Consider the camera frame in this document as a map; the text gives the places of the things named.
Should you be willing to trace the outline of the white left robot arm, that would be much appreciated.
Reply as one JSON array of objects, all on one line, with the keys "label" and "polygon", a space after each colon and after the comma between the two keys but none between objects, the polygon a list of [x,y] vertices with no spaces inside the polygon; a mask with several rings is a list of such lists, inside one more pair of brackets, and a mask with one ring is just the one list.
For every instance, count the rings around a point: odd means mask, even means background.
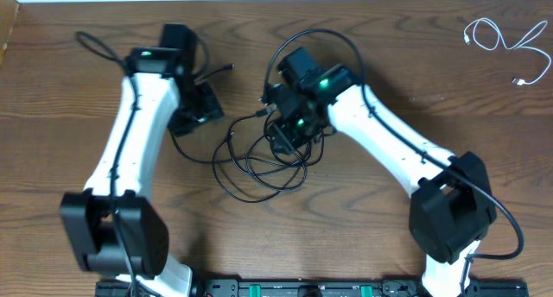
[{"label": "white left robot arm", "polygon": [[168,252],[168,227],[151,204],[165,133],[184,136],[223,117],[212,87],[194,70],[205,44],[189,27],[166,24],[156,47],[102,57],[124,73],[104,152],[79,193],[65,193],[60,216],[79,267],[124,283],[125,296],[189,296],[192,269]]}]

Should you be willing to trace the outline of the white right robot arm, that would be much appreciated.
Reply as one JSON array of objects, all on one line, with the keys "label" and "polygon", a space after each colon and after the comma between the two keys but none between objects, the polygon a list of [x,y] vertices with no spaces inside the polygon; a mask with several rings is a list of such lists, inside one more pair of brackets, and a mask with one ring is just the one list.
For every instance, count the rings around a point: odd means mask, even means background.
[{"label": "white right robot arm", "polygon": [[302,47],[277,65],[284,82],[266,88],[281,116],[267,133],[272,151],[290,155],[331,126],[377,160],[410,199],[409,229],[426,253],[423,287],[432,296],[468,291],[469,255],[497,218],[486,166],[418,134],[388,110],[346,66],[324,69]]}]

